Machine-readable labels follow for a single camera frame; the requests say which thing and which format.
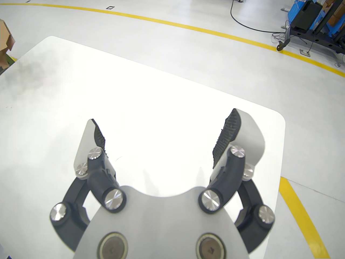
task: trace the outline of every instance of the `round bolt head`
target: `round bolt head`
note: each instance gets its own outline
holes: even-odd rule
[[[206,190],[203,192],[201,202],[209,211],[216,211],[220,208],[219,196],[212,190]]]
[[[79,164],[75,172],[79,176],[84,176],[87,173],[87,163],[84,162],[84,163]]]
[[[266,224],[271,224],[275,220],[275,215],[270,207],[266,205],[262,205],[259,208],[259,218],[261,219],[262,222]]]
[[[254,170],[251,168],[248,164],[244,165],[244,171],[243,171],[243,181],[249,181],[254,176]]]
[[[63,203],[56,204],[50,211],[52,221],[59,221],[66,215],[66,206]]]
[[[196,253],[198,259],[224,259],[226,256],[223,242],[212,233],[199,238]]]
[[[92,148],[88,154],[88,158],[90,160],[94,160],[97,159],[98,157],[100,157],[100,155],[102,154],[102,148],[100,147],[95,147]]]
[[[119,189],[111,190],[104,200],[108,210],[116,210],[123,202],[123,194]]]
[[[124,259],[128,252],[126,238],[117,232],[104,237],[98,248],[100,259]]]
[[[232,154],[234,154],[238,158],[243,158],[245,156],[245,151],[239,145],[234,145],[230,148]]]

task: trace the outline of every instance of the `floor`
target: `floor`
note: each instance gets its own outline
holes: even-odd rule
[[[232,0],[0,0],[0,3],[70,5],[146,16],[272,43],[230,16]],[[257,29],[280,31],[291,0],[234,3],[233,15]],[[344,78],[284,54],[228,38],[169,25],[75,9],[0,5],[0,18],[20,58],[48,36],[57,36],[181,76],[281,113],[286,120],[281,176],[290,181],[332,259],[344,258]],[[308,49],[295,39],[286,50]],[[320,47],[311,59],[333,67],[341,56]],[[337,68],[345,72],[344,67]],[[265,258],[314,258],[279,195],[276,223]]]

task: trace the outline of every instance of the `textured rubber pad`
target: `textured rubber pad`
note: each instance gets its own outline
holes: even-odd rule
[[[218,163],[220,157],[230,142],[234,141],[241,127],[241,118],[236,109],[225,120],[224,127],[220,133],[216,146],[213,148],[213,168]]]
[[[103,134],[101,133],[101,130],[99,129],[98,124],[95,122],[94,119],[92,119],[92,121],[94,122],[96,128],[95,128],[95,142],[96,145],[99,147],[102,147],[102,149],[104,150],[104,152],[106,151],[105,146],[106,146],[106,139],[104,138]]]

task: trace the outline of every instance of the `yellow stripe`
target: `yellow stripe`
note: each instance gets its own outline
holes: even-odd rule
[[[258,46],[258,47],[261,47],[261,48],[265,48],[265,49],[277,52],[276,51],[276,47],[271,46],[271,45],[267,45],[267,44],[264,44],[264,43],[261,43],[261,42],[256,42],[254,40],[250,40],[250,39],[246,39],[246,38],[242,38],[242,37],[238,37],[238,36],[233,36],[233,35],[228,35],[227,33],[222,33],[222,32],[219,32],[219,31],[214,31],[214,30],[209,30],[209,29],[203,29],[203,28],[199,28],[199,27],[193,27],[193,26],[189,26],[189,25],[184,25],[182,23],[170,22],[170,21],[164,21],[164,20],[149,18],[149,17],[146,17],[146,16],[137,16],[137,15],[127,14],[127,13],[113,12],[113,11],[99,10],[99,9],[92,9],[92,8],[75,7],[75,6],[64,6],[64,5],[51,5],[51,4],[0,3],[0,5],[45,6],[45,7],[52,7],[52,8],[82,10],[82,11],[104,13],[104,14],[110,14],[110,15],[116,15],[116,16],[125,16],[127,18],[133,18],[133,19],[138,19],[138,20],[143,20],[143,21],[156,22],[156,23],[161,23],[163,25],[168,25],[168,26],[173,26],[173,27],[178,27],[178,28],[183,28],[183,29],[189,29],[189,30],[198,31],[198,32],[203,32],[203,33],[207,33],[207,34],[210,34],[210,35],[232,39],[232,40],[235,40],[235,41],[238,41],[238,42],[247,43],[247,44],[250,44],[250,45]],[[332,73],[338,74],[339,76],[345,77],[345,72],[342,72],[340,70],[332,68],[332,67],[330,67],[328,65],[325,65],[323,63],[320,63],[318,61],[309,59],[307,57],[298,55],[296,53],[289,52],[287,50],[280,51],[279,53],[287,55],[287,56],[290,56],[290,57],[293,57],[293,58],[296,58],[296,59],[299,59],[301,61],[304,61],[304,62],[307,62],[309,64],[318,66],[318,67],[323,68],[325,70],[328,70],[328,71],[330,71]]]
[[[9,57],[11,57],[11,59],[14,61],[14,62],[16,62],[18,59],[16,59],[15,57],[12,57],[12,56],[9,56]]]
[[[329,258],[318,231],[316,230],[307,211],[290,185],[289,181],[281,177],[279,192],[294,216],[305,240],[307,241],[314,258]]]

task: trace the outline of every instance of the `chair wheel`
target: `chair wheel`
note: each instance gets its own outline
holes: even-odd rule
[[[278,50],[278,51],[282,51],[283,48],[284,48],[283,45],[284,45],[283,43],[278,44],[278,45],[277,45],[277,50]]]

